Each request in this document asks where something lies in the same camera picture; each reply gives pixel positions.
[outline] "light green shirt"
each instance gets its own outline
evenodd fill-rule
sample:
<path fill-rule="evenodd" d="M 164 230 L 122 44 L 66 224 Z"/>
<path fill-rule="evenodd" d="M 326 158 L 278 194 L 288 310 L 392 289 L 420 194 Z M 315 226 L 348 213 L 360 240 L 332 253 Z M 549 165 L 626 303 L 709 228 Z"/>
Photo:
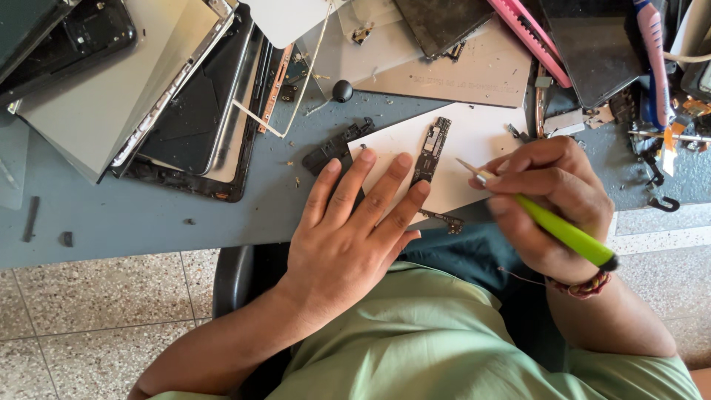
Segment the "light green shirt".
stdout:
<path fill-rule="evenodd" d="M 269 399 L 701 399 L 678 358 L 574 349 L 567 371 L 550 373 L 513 344 L 498 307 L 446 273 L 388 273 L 303 341 Z M 215 398 L 186 395 L 154 399 Z"/>

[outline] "chair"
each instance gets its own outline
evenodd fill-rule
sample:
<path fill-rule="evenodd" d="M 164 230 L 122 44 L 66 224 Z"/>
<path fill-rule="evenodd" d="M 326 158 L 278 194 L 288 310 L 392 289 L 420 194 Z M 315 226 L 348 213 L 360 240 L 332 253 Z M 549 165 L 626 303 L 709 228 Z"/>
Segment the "chair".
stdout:
<path fill-rule="evenodd" d="M 213 287 L 213 318 L 249 304 L 279 282 L 287 271 L 289 243 L 240 246 L 220 250 Z M 230 395 L 232 399 L 261 400 L 282 381 L 292 356 L 284 349 L 259 366 Z"/>

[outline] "hand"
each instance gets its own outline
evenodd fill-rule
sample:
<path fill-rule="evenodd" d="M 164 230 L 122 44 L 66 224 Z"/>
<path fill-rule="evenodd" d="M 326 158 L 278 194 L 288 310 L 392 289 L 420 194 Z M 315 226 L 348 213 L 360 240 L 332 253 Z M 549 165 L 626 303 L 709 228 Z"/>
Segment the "hand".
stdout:
<path fill-rule="evenodd" d="M 483 168 L 498 175 L 486 182 L 486 189 L 495 194 L 488 200 L 489 209 L 526 265 L 569 285 L 595 276 L 596 266 L 542 230 L 511 196 L 528 195 L 604 243 L 614 203 L 574 140 L 537 140 Z M 469 185 L 484 189 L 474 179 Z"/>
<path fill-rule="evenodd" d="M 378 224 L 403 179 L 412 157 L 402 153 L 351 216 L 353 203 L 377 159 L 362 151 L 326 206 L 341 172 L 332 159 L 311 190 L 301 223 L 289 249 L 288 270 L 275 289 L 298 304 L 304 318 L 320 327 L 362 299 L 385 275 L 396 257 L 419 231 L 405 232 L 429 195 L 420 181 Z"/>

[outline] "blue workbench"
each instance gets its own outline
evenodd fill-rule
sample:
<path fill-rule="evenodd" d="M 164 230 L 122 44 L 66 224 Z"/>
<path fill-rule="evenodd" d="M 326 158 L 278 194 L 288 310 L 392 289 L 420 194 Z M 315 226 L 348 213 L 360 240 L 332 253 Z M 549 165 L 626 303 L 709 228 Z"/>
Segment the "blue workbench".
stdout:
<path fill-rule="evenodd" d="M 267 133 L 257 140 L 245 196 L 236 204 L 109 175 L 93 186 L 32 131 L 23 208 L 0 208 L 0 268 L 289 241 L 315 180 L 301 166 L 306 154 L 354 122 L 361 124 L 362 117 L 372 117 L 376 127 L 382 128 L 448 104 L 356 93 L 350 102 L 332 102 L 304 117 L 322 101 L 311 81 L 287 138 L 281 140 Z M 291 111 L 279 105 L 272 119 L 277 129 L 284 129 Z M 31 129 L 24 124 L 10 125 L 14 118 L 0 115 L 2 133 Z M 618 210 L 641 208 L 649 200 L 644 189 L 646 168 L 627 150 L 625 131 L 625 127 L 608 124 L 577 135 L 587 143 L 592 165 Z M 287 166 L 288 161 L 294 166 Z M 711 202 L 711 154 L 694 155 L 681 149 L 676 165 L 677 176 L 668 179 L 664 193 L 684 204 Z M 297 177 L 301 181 L 298 188 Z M 35 237 L 23 243 L 31 196 L 40 196 L 41 205 Z M 472 223 L 489 220 L 481 203 L 452 214 Z M 193 219 L 196 224 L 187 225 L 185 219 Z M 417 227 L 428 226 L 439 226 L 439 222 L 423 221 Z M 58 238 L 64 231 L 73 232 L 73 248 L 61 246 Z"/>

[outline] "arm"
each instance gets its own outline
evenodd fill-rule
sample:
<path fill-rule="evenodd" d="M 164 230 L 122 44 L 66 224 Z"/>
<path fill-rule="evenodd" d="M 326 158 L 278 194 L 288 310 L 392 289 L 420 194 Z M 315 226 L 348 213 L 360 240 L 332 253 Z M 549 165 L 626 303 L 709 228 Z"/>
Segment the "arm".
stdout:
<path fill-rule="evenodd" d="M 513 200 L 524 193 L 556 210 L 604 242 L 614 205 L 585 153 L 569 137 L 522 146 L 485 166 L 499 179 L 486 188 L 496 195 L 489 208 L 504 236 L 532 269 L 569 285 L 590 280 L 597 268 L 542 231 Z M 470 185 L 480 188 L 475 181 Z M 613 274 L 602 293 L 586 300 L 547 289 L 550 311 L 563 337 L 593 352 L 673 357 L 674 339 L 654 312 Z"/>
<path fill-rule="evenodd" d="M 311 190 L 279 283 L 249 305 L 171 344 L 139 377 L 129 400 L 166 391 L 226 394 L 272 355 L 368 294 L 400 251 L 419 237 L 419 231 L 405 229 L 429 194 L 429 184 L 419 182 L 375 226 L 410 172 L 412 157 L 403 153 L 351 216 L 376 158 L 373 150 L 362 151 L 329 203 L 341 173 L 341 164 L 332 159 Z"/>

